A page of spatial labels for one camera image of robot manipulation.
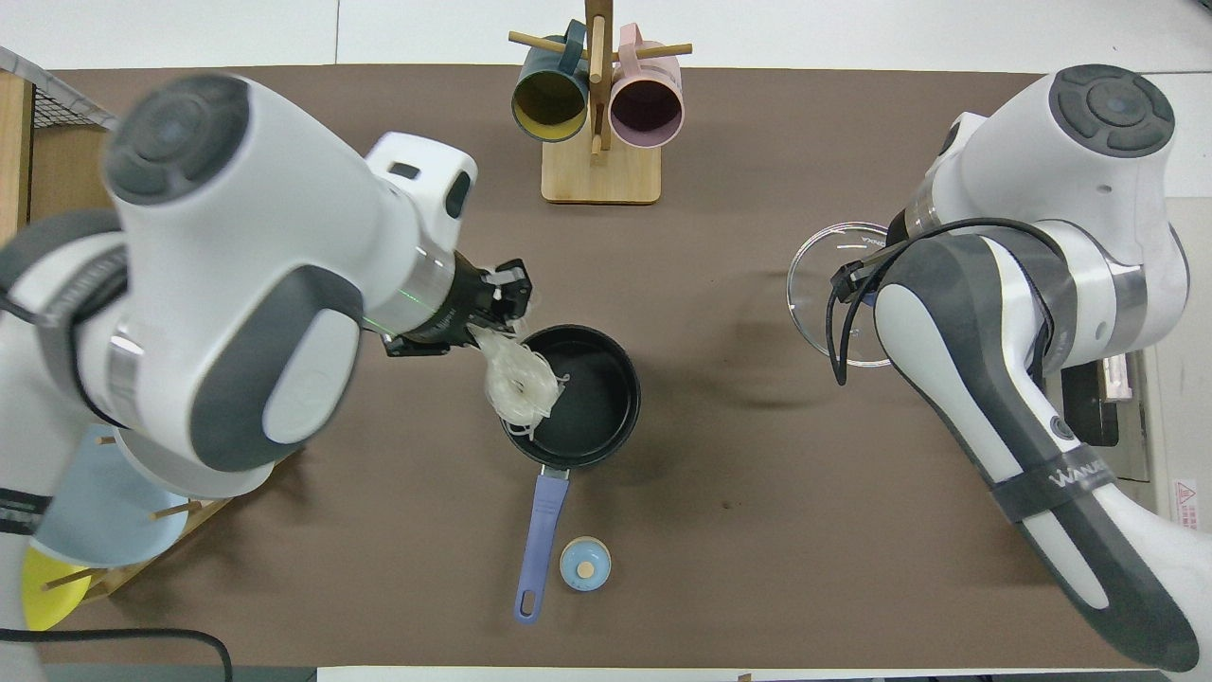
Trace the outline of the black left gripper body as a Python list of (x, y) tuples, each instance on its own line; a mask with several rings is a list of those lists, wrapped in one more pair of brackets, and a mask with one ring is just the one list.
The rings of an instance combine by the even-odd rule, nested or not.
[(427, 314), (419, 328), (385, 336), (385, 355), (393, 359), (434, 357), (450, 353), (452, 346), (475, 345), (468, 325), (493, 327), (501, 323), (492, 310), (493, 296), (499, 288), (497, 277), (498, 273), (473, 267), (471, 260), (454, 251), (454, 276), (438, 310)]

